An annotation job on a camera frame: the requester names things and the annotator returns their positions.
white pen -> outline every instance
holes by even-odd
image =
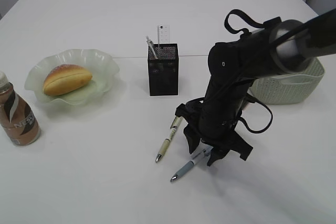
[[[151,49],[152,53],[154,54],[154,58],[156,60],[158,60],[159,58],[158,58],[158,55],[157,55],[157,53],[156,53],[156,51],[154,49],[154,43],[153,43],[153,41],[151,41],[148,36],[146,36],[146,39],[147,39],[147,44],[148,44],[149,48]]]
[[[157,153],[157,156],[156,156],[156,160],[155,162],[157,163],[158,161],[161,160],[161,158],[164,156],[164,154],[166,153],[171,141],[173,140],[174,136],[175,136],[175,133],[177,131],[177,129],[179,128],[179,125],[181,124],[182,122],[182,119],[183,117],[181,116],[176,116],[174,118],[174,121],[172,123],[172,125],[170,126],[170,134],[169,134],[169,137],[166,138],[162,145],[161,145],[161,148],[159,150],[159,152]]]

light blue pen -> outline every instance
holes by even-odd
[[[210,155],[212,147],[209,146],[205,149],[203,149],[200,153],[198,153],[192,160],[190,160],[188,163],[186,163],[181,169],[179,169],[174,176],[171,178],[170,182],[174,182],[181,178],[184,174],[189,172],[199,161],[204,159],[205,157]]]

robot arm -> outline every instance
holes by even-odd
[[[247,28],[234,30],[228,24],[230,14],[263,29],[255,33]],[[181,104],[175,113],[188,122],[184,134],[190,153],[200,140],[214,147],[209,166],[230,150],[246,160],[253,149],[235,132],[235,127],[242,121],[244,102],[259,102],[247,94],[254,80],[300,72],[313,57],[336,53],[336,9],[304,24],[297,20],[281,22],[279,17],[259,24],[242,11],[232,10],[225,19],[225,27],[231,33],[242,31],[240,40],[215,44],[208,56],[211,78],[205,97]]]

pen tip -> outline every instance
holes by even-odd
[[[156,156],[156,160],[155,160],[155,162],[157,163],[158,161],[160,161],[161,157],[162,157],[162,155],[161,155],[161,154],[158,154],[158,155]]]
[[[175,174],[175,175],[171,178],[170,182],[174,182],[175,180],[177,180],[177,174]]]

bottle cap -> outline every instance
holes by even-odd
[[[0,88],[2,88],[4,85],[8,83],[8,79],[2,71],[0,71]]]

